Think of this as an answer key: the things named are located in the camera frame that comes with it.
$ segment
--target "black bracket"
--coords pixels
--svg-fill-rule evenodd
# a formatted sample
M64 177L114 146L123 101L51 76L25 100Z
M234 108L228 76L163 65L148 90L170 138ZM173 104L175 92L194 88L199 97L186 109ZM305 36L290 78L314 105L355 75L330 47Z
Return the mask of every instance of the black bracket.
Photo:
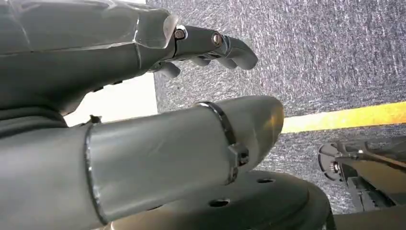
M238 176L238 168L249 162L249 150L245 145L237 142L237 138L227 115L218 105L212 102L199 102L197 105L209 108L217 115L218 120L221 123L224 135L228 142L230 162L232 165L226 184L233 183Z

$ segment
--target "yellow tape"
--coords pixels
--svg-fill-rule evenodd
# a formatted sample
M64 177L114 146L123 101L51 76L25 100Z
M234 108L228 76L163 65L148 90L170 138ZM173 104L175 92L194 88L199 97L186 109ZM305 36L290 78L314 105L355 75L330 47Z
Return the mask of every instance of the yellow tape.
M406 102L285 118L282 133L406 123Z

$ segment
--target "black plastic part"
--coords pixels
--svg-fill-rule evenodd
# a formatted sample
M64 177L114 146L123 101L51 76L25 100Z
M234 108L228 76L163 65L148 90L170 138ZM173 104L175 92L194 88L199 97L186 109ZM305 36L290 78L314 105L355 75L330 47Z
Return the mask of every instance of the black plastic part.
M323 191L293 176L264 171L244 173L230 185L207 188L112 225L115 230L335 229Z

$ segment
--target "metal screw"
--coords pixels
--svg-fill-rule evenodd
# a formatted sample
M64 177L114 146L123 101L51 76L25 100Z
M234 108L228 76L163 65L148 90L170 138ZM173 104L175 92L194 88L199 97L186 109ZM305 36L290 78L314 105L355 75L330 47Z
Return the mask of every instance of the metal screw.
M220 46L222 43L221 35L218 33L213 34L212 41L215 46Z
M333 161L333 162L330 164L330 170L331 170L333 173L338 173L338 172L340 172L340 165L339 165L336 161Z
M175 38L176 39L184 39L185 38L185 32L183 30L175 30Z

